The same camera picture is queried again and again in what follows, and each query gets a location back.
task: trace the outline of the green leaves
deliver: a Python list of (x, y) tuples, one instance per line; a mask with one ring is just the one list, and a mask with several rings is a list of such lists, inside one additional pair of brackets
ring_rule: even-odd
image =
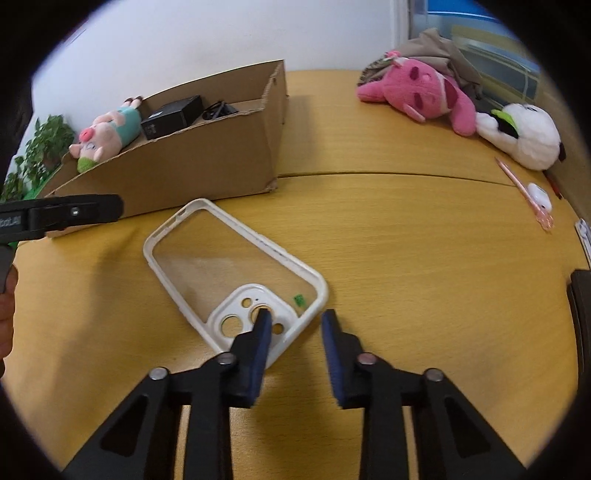
[(15, 157), (15, 172), (4, 182), (0, 202), (21, 200), (27, 193), (27, 183), (37, 189), (61, 164), (61, 158), (74, 141), (74, 131), (61, 115), (49, 115), (45, 123), (37, 118), (33, 138), (25, 144), (25, 155)]

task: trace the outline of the stuffed toy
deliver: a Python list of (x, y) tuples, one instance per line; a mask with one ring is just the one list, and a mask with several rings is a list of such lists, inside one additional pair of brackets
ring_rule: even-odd
[(512, 103), (476, 114), (478, 134), (531, 170), (546, 170), (566, 158), (552, 118), (534, 105)]
[(415, 59), (389, 52), (392, 68), (379, 80), (357, 87), (362, 102), (388, 102), (417, 122), (449, 114), (455, 133), (476, 131), (476, 108), (456, 81)]
[(98, 116), (78, 137), (80, 143), (70, 145), (70, 154), (78, 159), (78, 172), (84, 173), (101, 162), (116, 156), (141, 132), (141, 115), (137, 108), (142, 97), (128, 98), (117, 110)]

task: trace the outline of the beige cloth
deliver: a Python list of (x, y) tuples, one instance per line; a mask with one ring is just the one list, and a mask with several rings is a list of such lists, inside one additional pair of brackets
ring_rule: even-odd
[[(457, 84), (468, 95), (477, 98), (482, 93), (482, 77), (466, 59), (454, 42), (443, 38), (436, 28), (429, 28), (417, 38), (396, 48), (401, 57), (416, 59), (430, 65), (443, 75), (455, 78)], [(392, 59), (381, 58), (368, 65), (361, 73), (357, 86), (381, 79), (392, 67)]]

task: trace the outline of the white wall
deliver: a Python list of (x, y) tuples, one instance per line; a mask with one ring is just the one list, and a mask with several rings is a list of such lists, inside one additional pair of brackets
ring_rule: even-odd
[(37, 72), (34, 118), (61, 113), (79, 131), (127, 97), (259, 61), (285, 59), (288, 70), (360, 70), (406, 34), (398, 26), (406, 4), (116, 0)]

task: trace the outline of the pink stuffed toy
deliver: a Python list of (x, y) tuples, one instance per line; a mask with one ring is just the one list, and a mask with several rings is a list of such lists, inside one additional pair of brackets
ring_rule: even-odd
[(117, 110), (95, 118), (80, 132), (80, 143), (70, 145), (70, 154), (78, 159), (78, 172), (87, 170), (119, 154), (141, 132), (141, 115), (137, 110), (142, 97), (128, 98)]
[(469, 137), (476, 132), (476, 108), (453, 78), (422, 61), (390, 53), (392, 68), (383, 78), (357, 88), (361, 101), (388, 102), (421, 123), (449, 113), (455, 133)]

